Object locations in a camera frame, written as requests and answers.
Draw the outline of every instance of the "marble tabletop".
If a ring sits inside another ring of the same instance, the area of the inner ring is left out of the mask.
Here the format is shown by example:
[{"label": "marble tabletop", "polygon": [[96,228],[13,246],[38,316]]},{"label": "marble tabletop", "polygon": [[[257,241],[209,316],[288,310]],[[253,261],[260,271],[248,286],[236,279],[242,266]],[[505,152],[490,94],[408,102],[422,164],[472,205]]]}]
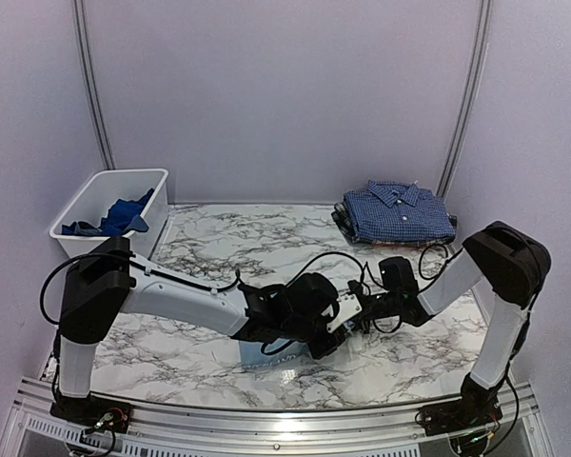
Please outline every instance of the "marble tabletop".
[{"label": "marble tabletop", "polygon": [[[252,286],[289,280],[308,260],[341,250],[368,262],[402,255],[416,265],[419,248],[350,245],[330,206],[208,205],[171,209],[153,260],[195,278],[229,283],[238,268]],[[435,273],[443,254],[425,256]],[[359,277],[356,265],[327,256],[314,264],[340,292]],[[394,323],[380,322],[385,328]],[[232,408],[364,407],[459,391],[485,335],[471,293],[422,328],[394,334],[354,333],[333,354],[300,356],[275,367],[243,368],[236,341],[169,319],[119,314],[95,358],[91,388],[155,402]],[[52,378],[54,362],[45,371]]]}]

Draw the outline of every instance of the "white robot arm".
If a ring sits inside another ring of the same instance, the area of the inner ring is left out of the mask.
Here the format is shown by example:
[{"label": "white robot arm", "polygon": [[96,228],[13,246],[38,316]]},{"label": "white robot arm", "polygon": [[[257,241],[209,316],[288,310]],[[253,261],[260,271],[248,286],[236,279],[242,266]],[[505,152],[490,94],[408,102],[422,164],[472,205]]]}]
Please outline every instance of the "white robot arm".
[{"label": "white robot arm", "polygon": [[59,321],[59,388],[51,413],[75,421],[108,409],[90,394],[90,375],[95,350],[119,312],[189,322],[242,341],[306,342],[311,356],[321,358],[346,339],[345,322],[364,328],[374,319],[400,316],[419,327],[486,277],[495,307],[480,356],[463,382],[462,399],[421,414],[427,434],[501,417],[494,400],[550,268],[545,247],[497,222],[467,238],[423,290],[405,259],[386,259],[379,266],[388,290],[381,294],[365,295],[353,281],[352,293],[339,299],[319,273],[301,274],[286,285],[253,288],[235,281],[214,288],[131,253],[126,238],[111,238],[68,271]]}]

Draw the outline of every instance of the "checkered shirt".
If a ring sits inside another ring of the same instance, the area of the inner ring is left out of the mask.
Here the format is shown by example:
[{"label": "checkered shirt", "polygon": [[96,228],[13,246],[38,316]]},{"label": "checkered shirt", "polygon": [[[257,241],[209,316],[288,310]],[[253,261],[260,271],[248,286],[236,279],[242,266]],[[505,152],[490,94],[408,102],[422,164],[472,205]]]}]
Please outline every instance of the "checkered shirt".
[{"label": "checkered shirt", "polygon": [[368,181],[345,194],[345,206],[353,242],[424,244],[455,236],[442,199],[414,184]]}]

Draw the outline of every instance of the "blue clothing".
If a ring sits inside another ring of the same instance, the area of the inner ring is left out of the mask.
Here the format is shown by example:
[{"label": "blue clothing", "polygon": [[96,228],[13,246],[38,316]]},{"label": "blue clothing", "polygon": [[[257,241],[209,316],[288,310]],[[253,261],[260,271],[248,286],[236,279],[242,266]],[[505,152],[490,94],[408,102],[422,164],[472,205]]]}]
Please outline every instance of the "blue clothing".
[{"label": "blue clothing", "polygon": [[368,181],[345,194],[355,237],[364,243],[417,243],[455,236],[441,198],[414,184]]},{"label": "blue clothing", "polygon": [[117,200],[108,210],[108,217],[102,218],[99,228],[88,222],[79,221],[69,226],[62,226],[61,233],[75,236],[123,236],[130,230],[146,232],[149,227],[140,214],[153,192],[154,189],[150,189],[138,201]]}]

